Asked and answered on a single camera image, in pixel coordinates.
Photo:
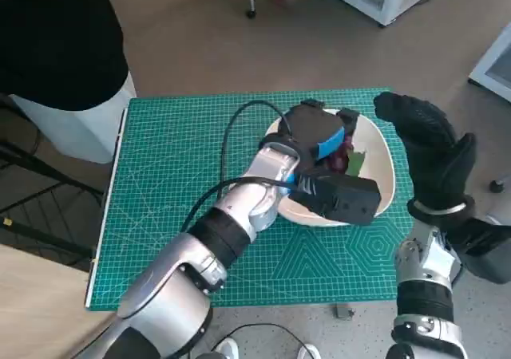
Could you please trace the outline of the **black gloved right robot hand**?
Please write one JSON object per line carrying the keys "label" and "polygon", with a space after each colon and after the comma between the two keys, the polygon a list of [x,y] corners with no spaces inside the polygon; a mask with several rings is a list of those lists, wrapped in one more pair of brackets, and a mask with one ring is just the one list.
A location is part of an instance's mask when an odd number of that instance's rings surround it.
{"label": "black gloved right robot hand", "polygon": [[377,118],[400,137],[414,187],[413,200],[444,211],[467,202],[465,184],[476,160],[476,136],[457,137],[446,114],[429,101],[384,92],[374,98]]}

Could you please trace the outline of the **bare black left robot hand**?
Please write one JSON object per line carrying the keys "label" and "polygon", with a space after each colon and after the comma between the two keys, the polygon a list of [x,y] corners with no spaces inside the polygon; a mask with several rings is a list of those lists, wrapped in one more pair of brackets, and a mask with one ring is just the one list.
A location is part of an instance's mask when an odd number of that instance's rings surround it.
{"label": "bare black left robot hand", "polygon": [[347,173],[358,117],[359,112],[349,108],[328,112],[324,102],[312,98],[285,113],[292,138],[308,148],[315,165],[339,174]]}

